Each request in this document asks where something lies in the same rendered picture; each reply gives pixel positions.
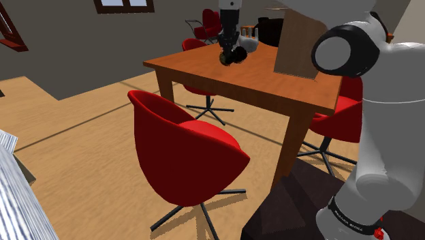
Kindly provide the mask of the brown wooden table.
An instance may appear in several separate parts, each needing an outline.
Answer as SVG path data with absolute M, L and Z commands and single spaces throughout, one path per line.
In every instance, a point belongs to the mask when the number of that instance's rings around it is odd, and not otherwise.
M 341 77 L 315 79 L 274 72 L 277 48 L 259 44 L 241 64 L 219 62 L 221 47 L 211 44 L 144 61 L 156 72 L 160 94 L 173 101 L 173 83 L 221 95 L 289 117 L 273 183 L 289 175 L 315 113 L 333 115 Z

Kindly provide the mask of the grey striped furniture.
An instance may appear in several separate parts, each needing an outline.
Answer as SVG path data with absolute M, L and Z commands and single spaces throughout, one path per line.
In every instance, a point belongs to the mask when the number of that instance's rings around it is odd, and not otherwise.
M 35 177 L 14 155 L 17 140 L 0 130 L 0 240 L 59 240 L 31 189 Z

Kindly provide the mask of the dark framed window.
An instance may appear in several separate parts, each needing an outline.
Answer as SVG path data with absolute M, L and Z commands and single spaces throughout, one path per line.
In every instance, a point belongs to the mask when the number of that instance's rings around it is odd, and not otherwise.
M 153 13 L 153 0 L 93 0 L 98 14 Z

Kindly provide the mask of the red shell swivel chair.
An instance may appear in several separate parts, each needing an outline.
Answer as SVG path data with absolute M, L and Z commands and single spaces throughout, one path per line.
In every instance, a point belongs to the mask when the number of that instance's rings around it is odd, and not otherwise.
M 312 151 L 300 153 L 300 156 L 320 154 L 330 175 L 333 171 L 327 157 L 330 155 L 350 164 L 356 161 L 328 151 L 331 140 L 359 143 L 362 128 L 362 79 L 360 77 L 342 77 L 334 114 L 331 116 L 316 113 L 309 129 L 324 137 L 319 147 L 303 142 Z
M 142 90 L 127 94 L 134 109 L 138 161 L 154 191 L 175 208 L 151 226 L 156 230 L 184 207 L 199 205 L 228 189 L 250 157 L 221 128 L 192 117 L 175 103 Z
M 204 47 L 204 46 L 206 46 L 206 43 L 204 43 L 200 40 L 197 40 L 195 38 L 188 38 L 188 39 L 184 40 L 183 43 L 182 43 L 182 49 L 184 51 L 192 50 L 192 49 L 200 48 L 200 47 Z M 196 89 L 196 88 L 193 88 L 193 87 L 188 87 L 187 85 L 184 85 L 184 88 L 191 93 L 198 94 L 198 95 L 204 95 L 206 97 L 206 106 L 205 107 L 187 105 L 187 108 L 196 108 L 196 109 L 202 109 L 203 110 L 198 116 L 195 117 L 196 119 L 199 119 L 205 113 L 210 112 L 216 120 L 218 120 L 222 125 L 225 125 L 225 122 L 215 114 L 215 110 L 234 112 L 234 109 L 229 109 L 229 108 L 213 108 L 212 105 L 213 105 L 214 100 L 211 97 L 215 96 L 214 93 L 209 93 L 209 92 L 202 91 L 202 90 L 199 90 L 199 89 Z

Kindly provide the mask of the white hand figure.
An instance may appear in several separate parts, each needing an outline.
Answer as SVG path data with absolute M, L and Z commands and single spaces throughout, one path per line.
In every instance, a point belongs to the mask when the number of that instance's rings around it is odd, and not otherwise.
M 259 30 L 254 28 L 254 37 L 252 36 L 252 28 L 247 33 L 246 29 L 242 30 L 242 33 L 238 37 L 239 46 L 243 47 L 248 53 L 256 51 L 259 44 Z

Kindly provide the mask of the black round object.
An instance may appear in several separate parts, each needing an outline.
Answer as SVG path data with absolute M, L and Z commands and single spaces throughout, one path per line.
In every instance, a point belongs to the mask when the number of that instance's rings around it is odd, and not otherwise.
M 232 63 L 242 63 L 247 58 L 247 51 L 242 46 L 237 46 L 232 51 Z

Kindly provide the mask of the brown upright board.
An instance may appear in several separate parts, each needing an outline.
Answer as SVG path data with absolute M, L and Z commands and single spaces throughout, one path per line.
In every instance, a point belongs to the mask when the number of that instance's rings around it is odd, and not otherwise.
M 316 41 L 328 28 L 297 11 L 287 9 L 274 64 L 274 72 L 314 80 L 318 70 L 311 53 Z

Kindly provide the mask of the red wall frame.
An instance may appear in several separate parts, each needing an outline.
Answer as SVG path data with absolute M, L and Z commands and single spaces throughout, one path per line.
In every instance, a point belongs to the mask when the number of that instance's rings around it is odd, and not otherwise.
M 29 50 L 1 2 L 0 32 L 3 35 L 3 38 L 0 38 L 0 44 L 3 44 L 16 52 L 25 52 Z

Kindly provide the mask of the dark robot stand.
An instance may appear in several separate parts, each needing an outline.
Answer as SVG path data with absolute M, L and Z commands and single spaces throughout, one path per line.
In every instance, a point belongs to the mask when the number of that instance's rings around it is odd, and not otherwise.
M 418 199 L 423 170 L 397 178 L 360 162 L 342 182 L 296 160 L 242 229 L 240 240 L 425 240 L 425 223 L 404 213 Z

